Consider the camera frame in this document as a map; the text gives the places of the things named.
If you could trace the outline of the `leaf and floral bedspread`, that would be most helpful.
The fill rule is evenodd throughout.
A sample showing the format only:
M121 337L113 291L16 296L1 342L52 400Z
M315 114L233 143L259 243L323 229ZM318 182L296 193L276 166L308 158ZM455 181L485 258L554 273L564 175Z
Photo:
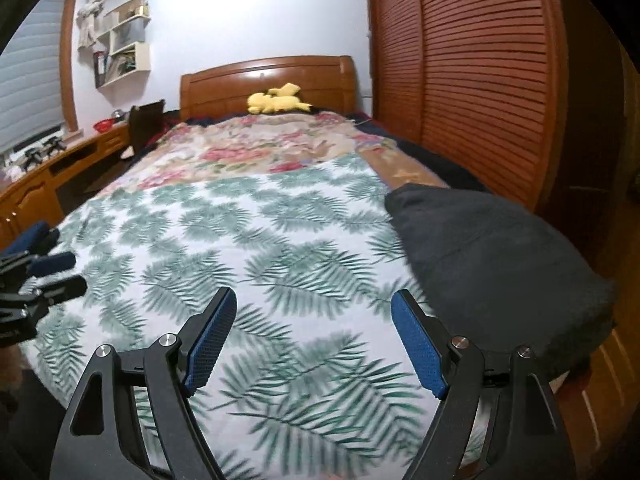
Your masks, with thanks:
M181 124L66 216L85 296L24 344L67 404L94 349L175 333L221 287L238 310L190 404L231 479L398 479L438 403L390 318L424 300L384 198L437 184L388 134L332 112Z

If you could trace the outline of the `yellow plush toy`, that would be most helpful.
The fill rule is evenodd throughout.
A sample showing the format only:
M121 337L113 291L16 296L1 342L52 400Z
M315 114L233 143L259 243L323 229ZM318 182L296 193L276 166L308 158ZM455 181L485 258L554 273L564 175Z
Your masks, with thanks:
M280 112L311 112L311 105L302 102L298 95L300 87L288 82L281 88L267 92L256 92L247 98L247 111L252 115L276 114Z

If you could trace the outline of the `grey window blind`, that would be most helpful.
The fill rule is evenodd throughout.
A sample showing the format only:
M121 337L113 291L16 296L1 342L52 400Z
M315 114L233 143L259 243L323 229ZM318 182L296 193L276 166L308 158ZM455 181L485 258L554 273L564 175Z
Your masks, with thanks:
M2 151L64 122L60 41L66 0L39 0L1 53Z

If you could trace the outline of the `wooden headboard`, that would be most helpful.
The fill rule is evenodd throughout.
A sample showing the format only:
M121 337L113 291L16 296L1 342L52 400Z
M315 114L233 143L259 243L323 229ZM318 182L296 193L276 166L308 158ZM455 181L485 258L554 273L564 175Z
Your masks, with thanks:
M258 58L185 74L180 79L180 118L221 118L247 111L256 92L290 82L300 98L341 114L358 110L355 64L347 55Z

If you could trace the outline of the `wooden desk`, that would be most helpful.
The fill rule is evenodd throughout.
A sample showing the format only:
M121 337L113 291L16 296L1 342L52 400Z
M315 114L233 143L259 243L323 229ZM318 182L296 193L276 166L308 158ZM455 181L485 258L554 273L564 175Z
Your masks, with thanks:
M114 165L129 144L122 122L54 155L1 191L1 246L43 220L57 226L85 201L89 188Z

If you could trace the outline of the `wooden louvered wardrobe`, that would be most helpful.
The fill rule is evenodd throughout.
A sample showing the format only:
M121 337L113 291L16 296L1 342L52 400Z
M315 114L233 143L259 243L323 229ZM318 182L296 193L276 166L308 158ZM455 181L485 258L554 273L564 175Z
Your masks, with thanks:
M613 183L620 46L589 0L369 0L373 113L527 208Z

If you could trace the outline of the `black tripod on desk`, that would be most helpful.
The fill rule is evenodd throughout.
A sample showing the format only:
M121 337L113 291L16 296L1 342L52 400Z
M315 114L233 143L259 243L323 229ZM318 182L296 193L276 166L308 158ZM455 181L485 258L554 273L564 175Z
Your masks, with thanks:
M66 148L66 144L59 136L51 136L43 144L26 150L20 167L27 172L34 167L42 165L46 159L51 158L53 155L63 153Z

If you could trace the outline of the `white wall shelf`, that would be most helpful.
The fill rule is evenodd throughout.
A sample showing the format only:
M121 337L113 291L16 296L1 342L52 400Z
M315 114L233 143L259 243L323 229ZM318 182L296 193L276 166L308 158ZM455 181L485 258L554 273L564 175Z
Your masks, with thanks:
M105 12L104 0L90 0L77 13L79 50L92 55L94 84L99 90L151 71L148 0L128 0Z

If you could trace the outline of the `dark wooden chair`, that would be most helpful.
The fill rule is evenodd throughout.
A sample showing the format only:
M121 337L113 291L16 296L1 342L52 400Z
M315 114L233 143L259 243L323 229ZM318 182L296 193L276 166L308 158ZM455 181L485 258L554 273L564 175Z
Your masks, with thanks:
M164 100L131 107L129 146L120 155L121 160L144 156L154 150L158 137L165 132L164 108Z

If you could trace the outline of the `dark grey jacket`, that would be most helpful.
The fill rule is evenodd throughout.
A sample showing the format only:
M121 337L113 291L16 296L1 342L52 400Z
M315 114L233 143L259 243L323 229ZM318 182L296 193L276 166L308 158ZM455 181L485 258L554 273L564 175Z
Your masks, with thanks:
M428 306L450 334L488 351L529 346L555 378L612 332L612 285L521 205L414 183L388 193L384 205Z

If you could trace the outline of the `red basket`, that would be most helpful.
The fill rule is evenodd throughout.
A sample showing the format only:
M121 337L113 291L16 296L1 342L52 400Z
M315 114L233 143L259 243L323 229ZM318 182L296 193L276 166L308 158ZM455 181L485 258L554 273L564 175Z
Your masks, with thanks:
M111 128L114 127L114 119L113 118L108 118L108 119L103 119L100 120L99 122L96 122L93 125L93 129L96 130L96 132L98 133L106 133L107 131L110 131Z

